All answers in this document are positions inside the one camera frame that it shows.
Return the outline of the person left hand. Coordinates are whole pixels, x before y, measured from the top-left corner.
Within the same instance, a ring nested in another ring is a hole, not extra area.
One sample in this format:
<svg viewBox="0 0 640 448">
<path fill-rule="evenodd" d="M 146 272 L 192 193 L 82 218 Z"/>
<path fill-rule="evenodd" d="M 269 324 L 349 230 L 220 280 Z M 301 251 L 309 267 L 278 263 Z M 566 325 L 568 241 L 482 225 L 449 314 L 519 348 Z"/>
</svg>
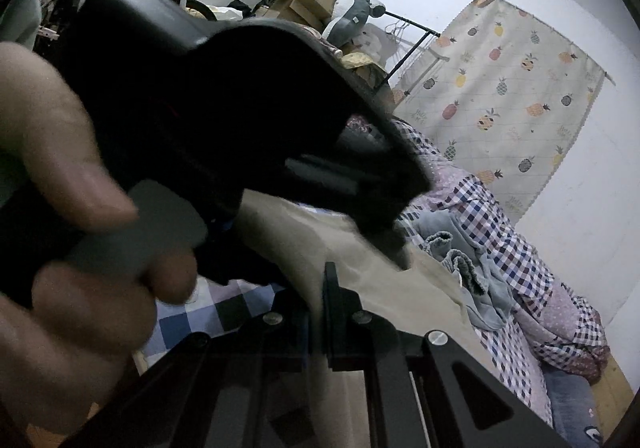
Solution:
<svg viewBox="0 0 640 448">
<path fill-rule="evenodd" d="M 25 46 L 1 45 L 1 146 L 20 157 L 70 239 L 137 220 L 103 168 L 90 119 L 58 71 Z M 190 249 L 155 255 L 136 275 L 99 276 L 52 255 L 32 309 L 1 300 L 1 404 L 11 422 L 70 434 L 113 393 L 134 350 L 149 340 L 156 304 L 179 304 L 196 283 Z"/>
</svg>

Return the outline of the grey sleeve forearm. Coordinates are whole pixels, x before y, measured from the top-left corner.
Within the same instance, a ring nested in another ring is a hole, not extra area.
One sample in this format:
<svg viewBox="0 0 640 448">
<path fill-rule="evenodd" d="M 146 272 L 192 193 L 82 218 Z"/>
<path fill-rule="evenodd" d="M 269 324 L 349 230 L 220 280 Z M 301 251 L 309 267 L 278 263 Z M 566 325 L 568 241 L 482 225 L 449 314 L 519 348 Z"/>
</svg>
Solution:
<svg viewBox="0 0 640 448">
<path fill-rule="evenodd" d="M 40 0 L 11 0 L 1 16 L 1 41 L 17 43 L 32 50 L 41 19 Z"/>
</svg>

